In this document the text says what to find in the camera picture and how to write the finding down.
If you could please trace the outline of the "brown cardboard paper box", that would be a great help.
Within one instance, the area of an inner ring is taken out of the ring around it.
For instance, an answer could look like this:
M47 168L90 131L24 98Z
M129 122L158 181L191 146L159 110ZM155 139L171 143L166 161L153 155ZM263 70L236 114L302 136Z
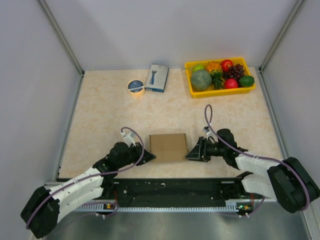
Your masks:
M149 136L150 153L156 164L185 162L188 153L187 135L185 133L152 134Z

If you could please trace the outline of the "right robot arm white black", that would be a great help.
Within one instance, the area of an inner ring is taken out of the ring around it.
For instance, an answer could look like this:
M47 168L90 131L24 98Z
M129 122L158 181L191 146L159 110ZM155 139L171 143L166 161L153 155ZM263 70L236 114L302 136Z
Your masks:
M225 162L244 173L233 185L239 198L250 193L277 201L287 212L295 213L320 197L320 189L300 161L294 157L285 160L263 159L237 145L227 128L214 133L205 127L206 137L199 137L194 148L186 155L190 161L208 162L212 157L222 157Z

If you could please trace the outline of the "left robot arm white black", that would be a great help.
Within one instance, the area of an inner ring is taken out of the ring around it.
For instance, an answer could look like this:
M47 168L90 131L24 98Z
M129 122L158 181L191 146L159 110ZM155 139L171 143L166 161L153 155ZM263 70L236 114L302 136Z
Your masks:
M125 167L144 165L156 156L141 143L117 142L109 153L83 174L51 188L37 188L20 213L37 239L54 230L73 210L97 198L109 198L114 191L113 179Z

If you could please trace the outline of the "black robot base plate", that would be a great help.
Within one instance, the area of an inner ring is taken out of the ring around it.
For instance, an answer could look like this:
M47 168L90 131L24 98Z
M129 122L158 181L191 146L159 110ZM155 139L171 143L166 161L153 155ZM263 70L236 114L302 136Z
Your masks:
M204 207L252 199L258 201L262 195L246 192L238 177L115 178L98 197L121 207Z

